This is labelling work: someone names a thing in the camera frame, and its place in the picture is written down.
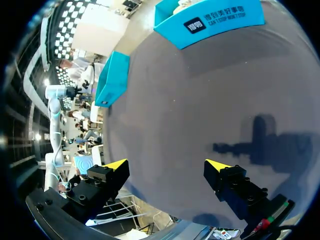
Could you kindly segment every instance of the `white wall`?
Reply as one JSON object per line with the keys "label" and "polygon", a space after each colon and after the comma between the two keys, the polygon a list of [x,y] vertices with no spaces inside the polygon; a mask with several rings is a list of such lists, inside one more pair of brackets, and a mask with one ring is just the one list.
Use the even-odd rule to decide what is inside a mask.
{"label": "white wall", "polygon": [[87,8],[77,24],[72,48],[108,57],[125,34],[129,21],[107,8]]}

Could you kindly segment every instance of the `white shirt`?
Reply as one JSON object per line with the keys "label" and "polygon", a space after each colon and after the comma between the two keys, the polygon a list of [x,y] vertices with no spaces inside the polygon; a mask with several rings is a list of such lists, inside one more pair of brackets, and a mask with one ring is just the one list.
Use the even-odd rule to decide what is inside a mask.
{"label": "white shirt", "polygon": [[72,116],[76,119],[85,120],[85,117],[82,116],[82,111],[74,111]]}
{"label": "white shirt", "polygon": [[81,73],[81,79],[87,80],[90,84],[99,81],[100,74],[104,69],[103,63],[95,62],[93,66],[88,66],[87,69]]}
{"label": "white shirt", "polygon": [[85,71],[85,69],[90,65],[90,62],[86,61],[83,57],[78,57],[77,59],[72,61],[72,66],[68,68],[67,74],[69,78],[74,81],[81,80],[81,74]]}

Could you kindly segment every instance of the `logo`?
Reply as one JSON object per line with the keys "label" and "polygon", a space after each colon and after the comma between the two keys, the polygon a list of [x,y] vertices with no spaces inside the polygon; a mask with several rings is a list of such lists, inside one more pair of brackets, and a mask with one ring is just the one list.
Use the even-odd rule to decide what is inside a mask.
{"label": "logo", "polygon": [[185,22],[183,25],[192,34],[196,34],[197,32],[200,32],[203,29],[206,29],[205,24],[201,21],[201,19],[199,17],[195,17],[194,19],[191,19],[191,20]]}

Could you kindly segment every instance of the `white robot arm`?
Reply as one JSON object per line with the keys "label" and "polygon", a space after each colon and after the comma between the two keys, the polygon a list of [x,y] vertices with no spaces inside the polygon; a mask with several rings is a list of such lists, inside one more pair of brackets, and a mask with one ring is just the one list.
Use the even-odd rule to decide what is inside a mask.
{"label": "white robot arm", "polygon": [[63,85],[49,85],[45,89],[45,97],[48,99],[48,115],[50,118],[50,142],[53,153],[45,155],[45,180],[44,191],[49,187],[57,190],[59,183],[59,173],[57,167],[62,167],[65,163],[61,148],[60,113],[61,104],[59,98],[71,97],[73,99],[79,92],[78,88]]}

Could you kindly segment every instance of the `white panel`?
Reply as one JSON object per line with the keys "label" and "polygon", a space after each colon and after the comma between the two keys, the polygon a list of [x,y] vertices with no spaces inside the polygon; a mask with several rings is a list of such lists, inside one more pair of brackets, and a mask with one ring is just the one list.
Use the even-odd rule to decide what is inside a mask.
{"label": "white panel", "polygon": [[80,58],[84,58],[85,55],[86,55],[86,51],[85,51],[85,50],[79,50],[78,56],[79,56]]}
{"label": "white panel", "polygon": [[129,21],[109,11],[88,8],[76,27],[71,48],[109,56],[124,35]]}
{"label": "white panel", "polygon": [[40,51],[36,51],[35,54],[32,57],[32,60],[34,61],[34,65],[36,65],[36,62],[38,61],[38,59],[40,58],[41,53]]}
{"label": "white panel", "polygon": [[41,46],[41,61],[43,70],[47,72],[50,68],[50,63],[47,61],[47,29],[48,29],[49,19],[48,17],[44,17],[41,23],[41,30],[40,30],[40,46]]}

